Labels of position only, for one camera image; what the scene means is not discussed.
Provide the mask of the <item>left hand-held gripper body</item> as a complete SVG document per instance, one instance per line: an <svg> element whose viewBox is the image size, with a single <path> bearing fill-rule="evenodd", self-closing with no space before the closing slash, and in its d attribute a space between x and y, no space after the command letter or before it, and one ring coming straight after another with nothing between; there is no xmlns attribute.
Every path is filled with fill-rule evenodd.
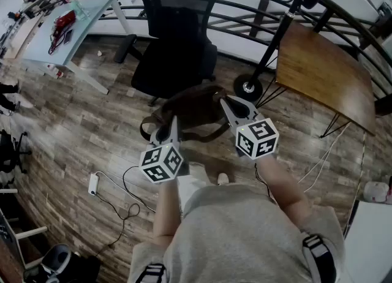
<svg viewBox="0 0 392 283"><path fill-rule="evenodd" d="M139 169L152 183L158 184L175 179L183 161L178 149L167 143L144 151Z"/></svg>

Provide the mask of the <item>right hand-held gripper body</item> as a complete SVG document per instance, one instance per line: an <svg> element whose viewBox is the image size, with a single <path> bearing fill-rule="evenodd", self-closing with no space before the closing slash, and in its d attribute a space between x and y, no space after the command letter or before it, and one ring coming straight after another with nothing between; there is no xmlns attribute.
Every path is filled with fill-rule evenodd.
<svg viewBox="0 0 392 283"><path fill-rule="evenodd" d="M275 152L279 133L270 118L253 121L231 119L229 125L239 157L256 160Z"/></svg>

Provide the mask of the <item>brown leather bag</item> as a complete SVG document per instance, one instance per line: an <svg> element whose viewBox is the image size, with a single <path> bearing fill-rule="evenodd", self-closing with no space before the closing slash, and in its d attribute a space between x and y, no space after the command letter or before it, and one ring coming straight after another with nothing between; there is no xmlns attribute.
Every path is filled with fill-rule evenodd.
<svg viewBox="0 0 392 283"><path fill-rule="evenodd" d="M173 117L179 122L179 137L186 141L208 143L220 137L230 126L225 119L220 100L226 97L226 90L215 84L198 85L188 88L166 100L157 110L143 119L142 124L155 124L167 130ZM222 121L223 124L209 135L201 136L187 129Z"/></svg>

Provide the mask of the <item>black mesh office chair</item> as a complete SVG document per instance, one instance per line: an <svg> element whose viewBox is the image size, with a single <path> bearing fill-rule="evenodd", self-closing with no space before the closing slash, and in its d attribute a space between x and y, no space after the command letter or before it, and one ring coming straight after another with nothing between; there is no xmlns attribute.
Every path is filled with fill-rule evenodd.
<svg viewBox="0 0 392 283"><path fill-rule="evenodd" d="M134 47L137 36L130 34L114 57L119 64L127 55L138 60L132 87L157 100L169 99L204 79L214 81L217 47L206 31L216 0L142 1L153 39L141 53Z"/></svg>

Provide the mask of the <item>person's left forearm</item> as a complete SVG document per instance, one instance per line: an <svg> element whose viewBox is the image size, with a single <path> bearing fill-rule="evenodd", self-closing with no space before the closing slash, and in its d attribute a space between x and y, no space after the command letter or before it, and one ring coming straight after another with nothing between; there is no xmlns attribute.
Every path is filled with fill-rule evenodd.
<svg viewBox="0 0 392 283"><path fill-rule="evenodd" d="M181 223L177 180L159 185L159 196L153 222L153 241L167 247Z"/></svg>

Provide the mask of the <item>person's right forearm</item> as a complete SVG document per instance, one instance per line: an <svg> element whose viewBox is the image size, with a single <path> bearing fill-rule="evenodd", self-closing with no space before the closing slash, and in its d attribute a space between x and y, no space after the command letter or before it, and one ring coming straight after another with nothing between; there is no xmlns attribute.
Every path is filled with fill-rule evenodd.
<svg viewBox="0 0 392 283"><path fill-rule="evenodd" d="M294 177L272 156L257 159L257 170L288 216L307 216L311 207Z"/></svg>

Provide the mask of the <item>person's white trousers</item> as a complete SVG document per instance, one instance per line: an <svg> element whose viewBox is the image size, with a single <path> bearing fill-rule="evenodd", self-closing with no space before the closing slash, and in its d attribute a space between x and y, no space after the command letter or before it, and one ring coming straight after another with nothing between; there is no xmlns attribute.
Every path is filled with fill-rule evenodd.
<svg viewBox="0 0 392 283"><path fill-rule="evenodd" d="M196 191L213 185L208 178L205 166L197 162L189 163L189 174L178 176L177 183L181 215L184 214L186 203Z"/></svg>

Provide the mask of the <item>white power strip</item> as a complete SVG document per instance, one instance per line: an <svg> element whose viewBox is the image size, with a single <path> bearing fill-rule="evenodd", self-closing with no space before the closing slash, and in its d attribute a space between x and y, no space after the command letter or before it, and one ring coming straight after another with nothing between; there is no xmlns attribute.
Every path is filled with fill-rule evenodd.
<svg viewBox="0 0 392 283"><path fill-rule="evenodd" d="M99 183L99 177L97 174L92 173L89 179L88 193L91 195L96 195L97 187Z"/></svg>

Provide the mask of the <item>person's grey shirt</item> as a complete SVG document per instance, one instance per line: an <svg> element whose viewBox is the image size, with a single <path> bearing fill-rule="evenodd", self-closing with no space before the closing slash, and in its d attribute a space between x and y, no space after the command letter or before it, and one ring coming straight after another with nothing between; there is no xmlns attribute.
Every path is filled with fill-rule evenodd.
<svg viewBox="0 0 392 283"><path fill-rule="evenodd" d="M134 247L127 283L312 283L318 269L337 279L344 259L332 208L295 225L263 192L208 186L186 203L168 247Z"/></svg>

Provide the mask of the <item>dark metal railing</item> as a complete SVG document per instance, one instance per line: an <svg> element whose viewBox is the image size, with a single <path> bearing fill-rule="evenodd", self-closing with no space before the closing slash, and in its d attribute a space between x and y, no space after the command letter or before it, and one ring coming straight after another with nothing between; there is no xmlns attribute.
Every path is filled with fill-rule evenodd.
<svg viewBox="0 0 392 283"><path fill-rule="evenodd" d="M33 15L47 13L63 0L39 0L15 4L13 11L27 11ZM142 0L118 0L125 18L130 21L132 32L148 36L147 15ZM247 60L258 62L270 44L288 3L281 0L217 0L208 20L209 38L226 54L241 58L237 43L230 38L241 38L253 42L257 48L255 57ZM372 72L375 98L392 94L392 52L387 52L375 39L371 29L380 20L374 9L365 0L320 0L312 9L302 7L295 14L295 21L307 26L317 26L326 12L329 20L321 29L321 35L330 41L353 48L367 68Z"/></svg>

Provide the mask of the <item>red label plastic bottle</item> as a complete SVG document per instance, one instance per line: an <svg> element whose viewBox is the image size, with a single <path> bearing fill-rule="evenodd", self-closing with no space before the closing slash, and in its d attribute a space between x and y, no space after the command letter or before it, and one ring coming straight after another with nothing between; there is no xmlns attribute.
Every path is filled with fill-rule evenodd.
<svg viewBox="0 0 392 283"><path fill-rule="evenodd" d="M57 67L55 64L46 64L45 65L45 73L49 74L50 76L54 77L55 79L62 78L64 72Z"/></svg>

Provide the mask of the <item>pink white bag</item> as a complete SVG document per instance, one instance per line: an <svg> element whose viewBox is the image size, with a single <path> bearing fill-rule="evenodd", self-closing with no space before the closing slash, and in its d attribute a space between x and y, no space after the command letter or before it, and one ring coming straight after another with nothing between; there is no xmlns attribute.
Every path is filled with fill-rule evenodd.
<svg viewBox="0 0 392 283"><path fill-rule="evenodd" d="M363 198L366 202L392 205L392 187L383 182L367 182L364 186Z"/></svg>

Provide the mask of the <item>light blue glass desk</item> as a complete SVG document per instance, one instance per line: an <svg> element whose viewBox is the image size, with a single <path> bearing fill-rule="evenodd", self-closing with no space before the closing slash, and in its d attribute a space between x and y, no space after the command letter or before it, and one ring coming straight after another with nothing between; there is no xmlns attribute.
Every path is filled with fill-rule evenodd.
<svg viewBox="0 0 392 283"><path fill-rule="evenodd" d="M109 7L114 10L126 34L130 34L132 31L117 0L81 0L80 3L82 8L87 10L88 16L82 20L76 20L72 25L73 34L69 43L62 43L53 54L48 53L51 45L51 29L55 23L55 19L64 15L65 12L71 9L70 4L63 4L55 8L51 14L46 17L42 26L37 30L30 43L27 45L21 58L22 60L30 61L35 65L49 63L66 67L79 79L89 83L102 94L108 94L108 89L102 86L93 77L89 76L85 70L72 62L72 58L88 32Z"/></svg>

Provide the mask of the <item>white box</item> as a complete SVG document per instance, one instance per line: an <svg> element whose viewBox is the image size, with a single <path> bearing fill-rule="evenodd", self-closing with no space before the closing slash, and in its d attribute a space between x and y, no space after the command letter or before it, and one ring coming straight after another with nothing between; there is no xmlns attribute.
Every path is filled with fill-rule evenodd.
<svg viewBox="0 0 392 283"><path fill-rule="evenodd" d="M392 205L358 202L339 283L382 283L392 271Z"/></svg>

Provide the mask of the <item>white shelf frame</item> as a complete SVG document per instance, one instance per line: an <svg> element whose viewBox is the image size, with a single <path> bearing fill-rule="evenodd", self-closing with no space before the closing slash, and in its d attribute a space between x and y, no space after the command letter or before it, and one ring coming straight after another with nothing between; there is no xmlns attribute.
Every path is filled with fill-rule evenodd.
<svg viewBox="0 0 392 283"><path fill-rule="evenodd" d="M37 236L44 236L48 227L29 220L18 203L17 193L17 189L0 189L0 239L23 269L29 270L43 259L35 240Z"/></svg>

